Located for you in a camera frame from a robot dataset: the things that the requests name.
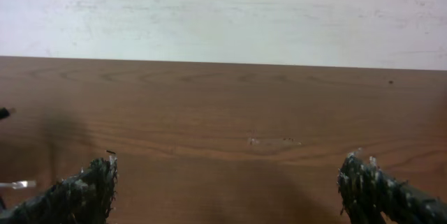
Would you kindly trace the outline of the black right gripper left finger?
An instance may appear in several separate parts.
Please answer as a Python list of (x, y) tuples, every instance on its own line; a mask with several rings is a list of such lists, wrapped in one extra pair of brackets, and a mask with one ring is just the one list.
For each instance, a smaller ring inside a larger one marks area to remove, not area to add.
[(81, 172), (1, 212), (3, 224), (106, 224), (116, 196), (117, 157), (95, 158)]

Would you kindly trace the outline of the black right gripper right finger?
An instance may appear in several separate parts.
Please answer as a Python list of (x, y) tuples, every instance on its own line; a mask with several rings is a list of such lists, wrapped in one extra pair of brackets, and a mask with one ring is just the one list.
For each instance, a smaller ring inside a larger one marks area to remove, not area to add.
[(351, 223), (446, 224), (446, 203), (386, 174), (374, 157), (362, 161), (349, 153), (338, 170), (342, 213)]

